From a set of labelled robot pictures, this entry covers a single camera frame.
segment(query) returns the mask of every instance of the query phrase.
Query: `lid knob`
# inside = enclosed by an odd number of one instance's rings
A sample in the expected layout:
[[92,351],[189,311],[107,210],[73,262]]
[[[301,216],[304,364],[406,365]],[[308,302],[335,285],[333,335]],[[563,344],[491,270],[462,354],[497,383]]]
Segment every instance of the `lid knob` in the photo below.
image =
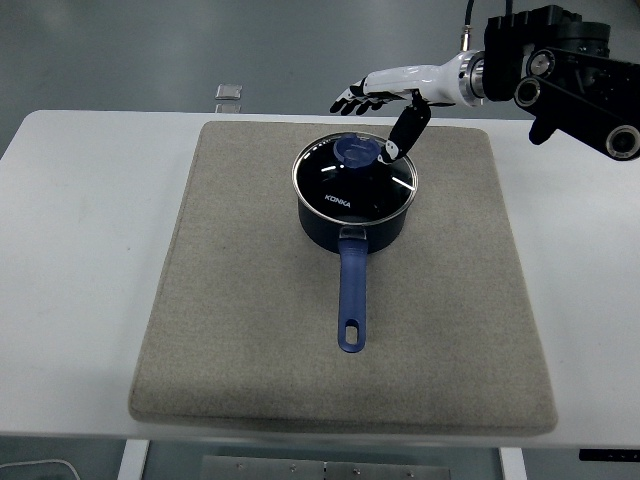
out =
[[372,138],[362,139],[348,133],[333,144],[333,154],[347,168],[371,165],[380,155],[380,145]]

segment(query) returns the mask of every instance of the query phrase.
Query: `saucepan handle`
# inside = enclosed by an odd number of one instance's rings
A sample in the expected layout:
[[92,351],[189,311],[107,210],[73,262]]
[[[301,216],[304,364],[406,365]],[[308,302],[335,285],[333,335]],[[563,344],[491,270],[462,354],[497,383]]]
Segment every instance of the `saucepan handle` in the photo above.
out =
[[[338,240],[340,252],[340,304],[338,312],[338,345],[347,353],[357,353],[367,339],[367,252],[369,245],[364,229],[343,227]],[[356,340],[348,338],[354,329]]]

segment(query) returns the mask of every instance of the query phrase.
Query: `white cord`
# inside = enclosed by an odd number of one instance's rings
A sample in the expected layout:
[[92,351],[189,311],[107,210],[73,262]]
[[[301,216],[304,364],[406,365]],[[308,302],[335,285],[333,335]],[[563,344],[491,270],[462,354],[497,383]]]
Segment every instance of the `white cord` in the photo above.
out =
[[42,465],[42,464],[46,464],[46,463],[60,463],[62,465],[66,465],[67,467],[69,467],[69,469],[73,473],[73,476],[76,477],[76,480],[80,480],[80,475],[78,475],[78,472],[76,472],[76,469],[73,468],[73,465],[71,465],[66,460],[59,460],[57,458],[53,458],[51,460],[33,460],[31,462],[4,463],[4,464],[0,465],[0,469],[9,468],[9,467],[29,467],[29,466],[32,466],[32,465]]

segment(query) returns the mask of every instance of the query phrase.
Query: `pot lid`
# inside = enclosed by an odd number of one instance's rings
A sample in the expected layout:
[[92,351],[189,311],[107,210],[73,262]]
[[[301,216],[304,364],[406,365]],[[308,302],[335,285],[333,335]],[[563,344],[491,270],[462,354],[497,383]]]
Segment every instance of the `pot lid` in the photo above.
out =
[[316,214],[337,223],[379,223],[411,203],[418,177],[404,156],[378,161],[385,140],[370,134],[341,133],[306,147],[293,166],[298,197]]

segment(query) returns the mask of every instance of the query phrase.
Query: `saucepan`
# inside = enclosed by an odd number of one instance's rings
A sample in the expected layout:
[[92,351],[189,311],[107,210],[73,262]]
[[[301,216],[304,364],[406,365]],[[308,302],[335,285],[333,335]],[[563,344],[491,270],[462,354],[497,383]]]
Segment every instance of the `saucepan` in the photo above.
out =
[[308,145],[293,165],[298,216],[320,247],[340,254],[338,345],[356,353],[366,342],[367,255],[400,234],[418,188],[411,160],[379,160],[385,140],[343,132]]

